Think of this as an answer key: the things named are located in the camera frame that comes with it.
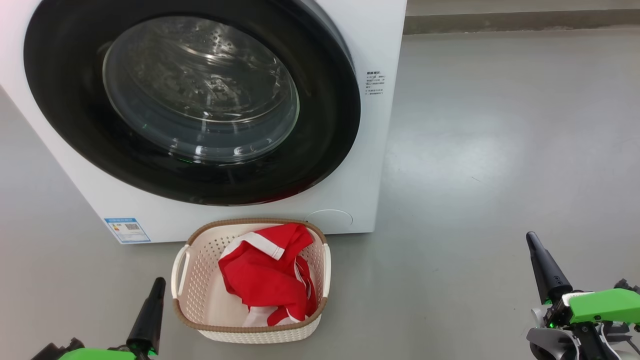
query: red and white garment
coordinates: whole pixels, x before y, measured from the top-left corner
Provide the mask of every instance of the red and white garment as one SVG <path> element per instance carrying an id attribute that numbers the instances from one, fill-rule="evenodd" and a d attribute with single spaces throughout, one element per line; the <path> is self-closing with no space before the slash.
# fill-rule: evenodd
<path id="1" fill-rule="evenodd" d="M 218 266 L 227 292 L 249 307 L 245 327 L 303 321 L 316 311 L 316 291 L 299 256 L 313 239 L 301 224 L 285 224 L 237 237 Z"/>

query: washing machine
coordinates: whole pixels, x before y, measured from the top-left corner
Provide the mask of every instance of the washing machine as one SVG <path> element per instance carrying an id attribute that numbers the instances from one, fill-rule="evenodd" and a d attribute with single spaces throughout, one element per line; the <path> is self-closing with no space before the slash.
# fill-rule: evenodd
<path id="1" fill-rule="evenodd" d="M 121 243 L 371 232 L 405 6 L 5 0 L 0 85 Z"/>

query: glass window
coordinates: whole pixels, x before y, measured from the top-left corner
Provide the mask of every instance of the glass window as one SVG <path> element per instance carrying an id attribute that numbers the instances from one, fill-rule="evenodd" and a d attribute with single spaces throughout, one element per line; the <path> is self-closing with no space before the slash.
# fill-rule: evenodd
<path id="1" fill-rule="evenodd" d="M 277 147 L 295 126 L 298 93 L 258 40 L 197 17 L 161 17 L 120 35 L 102 77 L 134 131 L 195 163 L 238 163 Z"/>

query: beige plastic basket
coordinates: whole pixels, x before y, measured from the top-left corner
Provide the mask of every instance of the beige plastic basket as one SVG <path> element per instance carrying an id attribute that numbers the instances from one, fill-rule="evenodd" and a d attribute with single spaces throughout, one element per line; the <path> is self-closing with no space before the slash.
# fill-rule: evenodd
<path id="1" fill-rule="evenodd" d="M 272 327 L 242 327 L 248 314 L 239 297 L 227 293 L 218 260 L 236 237 L 267 227 L 295 222 L 309 230 L 314 242 L 302 250 L 316 287 L 318 308 L 305 321 Z M 180 249 L 171 273 L 173 309 L 185 325 L 212 340 L 228 343 L 267 344 L 309 337 L 320 323 L 331 281 L 331 252 L 324 234 L 308 222 L 274 218 L 224 220 L 199 228 Z"/>

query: green cover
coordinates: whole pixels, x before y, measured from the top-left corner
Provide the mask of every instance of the green cover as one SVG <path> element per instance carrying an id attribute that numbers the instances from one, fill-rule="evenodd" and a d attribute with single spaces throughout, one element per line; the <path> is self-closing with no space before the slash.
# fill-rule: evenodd
<path id="1" fill-rule="evenodd" d="M 569 299 L 570 322 L 615 321 L 640 323 L 640 294 L 611 289 Z"/>
<path id="2" fill-rule="evenodd" d="M 59 360 L 135 360 L 136 356 L 126 351 L 79 348 L 62 355 Z"/>

